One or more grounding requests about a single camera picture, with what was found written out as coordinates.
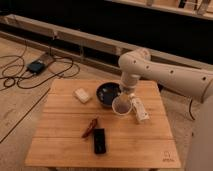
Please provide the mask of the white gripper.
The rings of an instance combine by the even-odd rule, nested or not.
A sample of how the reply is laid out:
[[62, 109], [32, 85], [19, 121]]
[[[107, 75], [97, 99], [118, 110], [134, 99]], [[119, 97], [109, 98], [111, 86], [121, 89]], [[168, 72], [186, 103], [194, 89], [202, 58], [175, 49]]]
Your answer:
[[133, 111], [139, 123], [149, 119], [149, 114], [147, 113], [142, 103], [142, 100], [139, 97], [137, 97], [135, 94], [131, 94], [131, 92], [127, 90], [122, 90], [119, 95], [119, 98], [122, 101], [128, 101], [129, 99], [131, 100]]

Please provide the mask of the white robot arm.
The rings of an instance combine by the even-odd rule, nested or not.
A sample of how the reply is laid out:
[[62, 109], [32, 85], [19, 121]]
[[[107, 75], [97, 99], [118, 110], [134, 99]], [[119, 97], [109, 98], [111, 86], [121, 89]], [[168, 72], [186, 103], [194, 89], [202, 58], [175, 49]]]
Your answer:
[[118, 64], [122, 71], [120, 87], [124, 93], [134, 92], [139, 78], [143, 77], [199, 101], [202, 103], [199, 120], [211, 118], [213, 71], [153, 62], [144, 48], [121, 55]]

